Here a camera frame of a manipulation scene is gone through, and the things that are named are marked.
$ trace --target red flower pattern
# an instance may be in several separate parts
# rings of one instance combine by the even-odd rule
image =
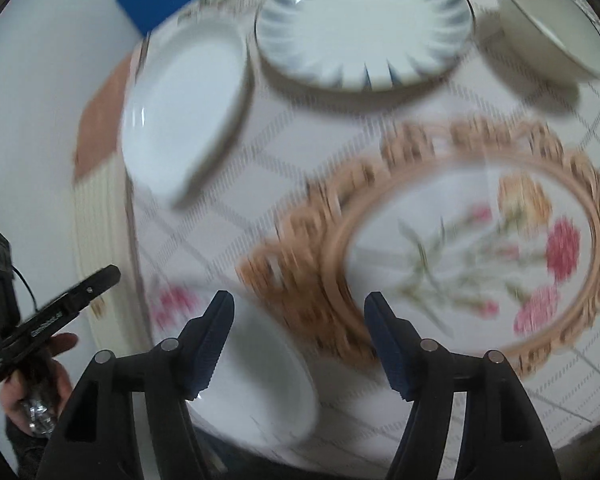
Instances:
[[[493,319],[500,313],[500,305],[493,300],[485,301],[480,308],[480,317]]]
[[[164,330],[173,326],[177,314],[190,317],[199,305],[200,299],[192,290],[181,285],[167,285],[160,290],[151,313],[154,323]]]
[[[473,222],[490,222],[493,218],[491,207],[487,203],[474,204],[469,209],[469,220]]]
[[[558,309],[560,293],[554,285],[539,286],[518,311],[513,322],[517,335],[530,334],[549,323]]]
[[[562,283],[578,266],[580,231],[568,218],[556,221],[546,241],[546,268]]]

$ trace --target white plate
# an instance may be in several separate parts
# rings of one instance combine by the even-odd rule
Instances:
[[[474,30],[468,0],[265,0],[258,47],[286,76],[387,90],[447,70]]]
[[[215,294],[203,288],[189,290],[197,297],[196,304],[187,315],[174,314],[170,327],[156,328],[155,343],[178,336],[189,317],[201,316]],[[234,324],[209,387],[188,402],[191,419],[243,447],[297,444],[314,430],[318,415],[304,359],[265,312],[233,296]]]
[[[248,95],[248,51],[229,20],[206,18],[152,57],[126,100],[122,153],[136,185],[175,203],[232,132]]]

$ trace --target checkered tablecloth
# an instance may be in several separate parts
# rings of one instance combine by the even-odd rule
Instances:
[[[147,192],[132,196],[133,228],[145,290],[186,279],[248,294],[235,266],[276,234],[276,215],[305,197],[306,182],[360,153],[377,153],[395,121],[444,121],[478,113],[494,120],[539,118],[565,146],[586,151],[600,168],[600,81],[577,90],[536,76],[509,48],[496,0],[470,0],[477,31],[458,67],[417,91],[324,96],[263,69],[253,35],[261,0],[203,0],[174,16],[145,42],[149,62],[199,12],[234,16],[248,36],[253,96],[230,152],[181,209]],[[280,462],[341,475],[381,478],[404,431],[410,406],[389,389],[382,370],[360,372],[312,349],[305,355],[320,396],[314,436],[292,449],[263,452]],[[549,440],[560,447],[600,422],[600,314],[572,348],[553,354],[525,387]],[[464,398],[456,395],[441,478],[453,476]]]

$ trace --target floral plate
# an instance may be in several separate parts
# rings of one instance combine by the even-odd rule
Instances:
[[[600,310],[600,171],[541,123],[399,124],[381,157],[310,186],[238,272],[351,364],[375,358],[362,306],[380,290],[422,336],[502,349],[529,374]]]

